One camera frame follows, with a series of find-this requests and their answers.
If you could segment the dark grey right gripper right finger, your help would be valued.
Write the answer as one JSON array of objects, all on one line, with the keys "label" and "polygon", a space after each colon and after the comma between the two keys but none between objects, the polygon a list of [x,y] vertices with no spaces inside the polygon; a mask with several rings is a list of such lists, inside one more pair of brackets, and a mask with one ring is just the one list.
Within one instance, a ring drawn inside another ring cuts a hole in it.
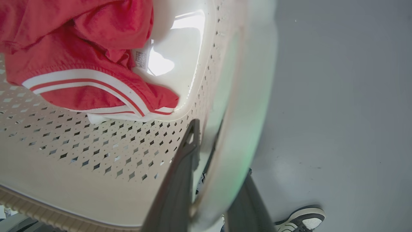
[{"label": "dark grey right gripper right finger", "polygon": [[238,192],[237,197],[225,213],[227,232],[274,232],[275,227],[251,174]]}]

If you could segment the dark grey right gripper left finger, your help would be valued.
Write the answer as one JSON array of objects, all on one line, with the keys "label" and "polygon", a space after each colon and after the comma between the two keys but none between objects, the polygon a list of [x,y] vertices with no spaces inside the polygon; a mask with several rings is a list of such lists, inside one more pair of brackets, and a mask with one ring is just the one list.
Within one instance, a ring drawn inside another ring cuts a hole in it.
[{"label": "dark grey right gripper left finger", "polygon": [[200,161],[200,121],[192,120],[170,164],[142,232],[187,232],[193,196],[193,175]]}]

